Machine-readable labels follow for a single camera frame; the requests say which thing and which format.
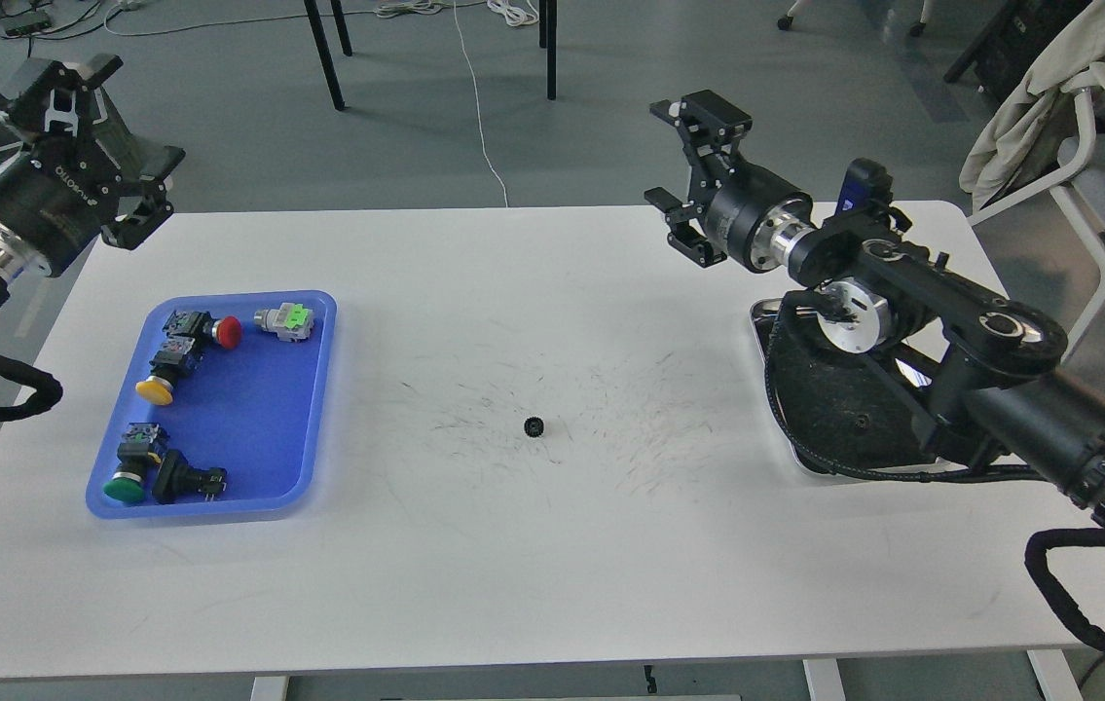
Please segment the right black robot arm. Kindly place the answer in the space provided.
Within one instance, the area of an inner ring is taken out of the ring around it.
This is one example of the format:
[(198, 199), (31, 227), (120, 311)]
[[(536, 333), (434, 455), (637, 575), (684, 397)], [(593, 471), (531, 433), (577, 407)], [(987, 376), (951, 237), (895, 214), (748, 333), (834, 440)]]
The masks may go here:
[(669, 244), (696, 265), (782, 270), (794, 289), (751, 323), (764, 387), (794, 456), (867, 482), (1042, 480), (1093, 519), (1028, 540), (1036, 589), (1078, 642), (1105, 652), (1105, 399), (1060, 372), (1067, 333), (904, 239), (892, 177), (850, 164), (836, 212), (744, 159), (753, 117), (715, 92), (650, 106), (690, 164), (688, 196), (650, 188)]

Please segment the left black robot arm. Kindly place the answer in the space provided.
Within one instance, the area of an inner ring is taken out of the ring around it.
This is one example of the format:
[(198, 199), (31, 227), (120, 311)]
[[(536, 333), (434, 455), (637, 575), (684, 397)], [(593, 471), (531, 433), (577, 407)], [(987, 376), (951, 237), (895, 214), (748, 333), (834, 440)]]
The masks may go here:
[[(0, 308), (25, 272), (57, 278), (95, 240), (131, 251), (173, 213), (183, 148), (137, 136), (104, 81), (122, 59), (29, 57), (0, 90)], [(0, 355), (0, 423), (62, 398), (51, 374)]]

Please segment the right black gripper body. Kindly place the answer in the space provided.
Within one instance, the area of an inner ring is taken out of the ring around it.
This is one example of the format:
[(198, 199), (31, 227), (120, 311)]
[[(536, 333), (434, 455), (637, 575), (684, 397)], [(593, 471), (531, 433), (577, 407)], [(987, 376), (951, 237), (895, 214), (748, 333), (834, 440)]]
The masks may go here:
[(809, 195), (748, 161), (736, 163), (704, 205), (703, 234), (753, 274), (778, 266), (770, 252), (771, 209), (783, 209), (802, 222), (809, 222), (813, 212)]

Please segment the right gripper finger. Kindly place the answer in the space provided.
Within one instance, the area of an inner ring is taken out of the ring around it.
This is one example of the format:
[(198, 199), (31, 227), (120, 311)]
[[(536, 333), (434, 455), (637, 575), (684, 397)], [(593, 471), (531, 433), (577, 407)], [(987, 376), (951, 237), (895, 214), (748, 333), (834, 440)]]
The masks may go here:
[(690, 196), (711, 196), (744, 163), (741, 139), (753, 116), (712, 90), (650, 103), (650, 115), (673, 126), (690, 164)]
[(682, 257), (702, 268), (717, 265), (725, 261), (726, 253), (713, 244), (707, 236), (699, 234), (690, 224), (698, 215), (696, 205), (682, 203), (676, 196), (664, 188), (649, 188), (643, 192), (645, 202), (654, 205), (669, 227), (667, 243)]

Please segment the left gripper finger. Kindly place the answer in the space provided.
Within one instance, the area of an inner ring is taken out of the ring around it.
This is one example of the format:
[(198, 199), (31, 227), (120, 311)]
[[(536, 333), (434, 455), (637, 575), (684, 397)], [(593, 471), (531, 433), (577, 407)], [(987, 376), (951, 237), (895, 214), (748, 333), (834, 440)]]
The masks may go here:
[(183, 163), (186, 151), (175, 146), (147, 146), (143, 147), (141, 155), (138, 172), (133, 177), (122, 174), (120, 181), (112, 188), (122, 201), (135, 199), (133, 209), (116, 215), (102, 228), (103, 242), (125, 251), (141, 245), (173, 215), (168, 181)]
[(113, 103), (101, 86), (124, 66), (119, 55), (94, 55), (82, 63), (28, 57), (0, 90), (0, 125), (31, 147), (65, 136), (73, 147), (97, 145), (120, 171), (124, 142), (115, 129), (99, 139), (94, 125), (110, 119)]

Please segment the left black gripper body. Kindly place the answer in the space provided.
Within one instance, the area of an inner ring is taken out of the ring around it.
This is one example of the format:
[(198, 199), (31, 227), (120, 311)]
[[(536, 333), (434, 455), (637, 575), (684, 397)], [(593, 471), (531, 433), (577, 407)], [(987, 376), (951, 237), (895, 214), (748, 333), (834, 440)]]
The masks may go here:
[(0, 278), (57, 278), (119, 213), (122, 170), (102, 148), (19, 151), (0, 166)]

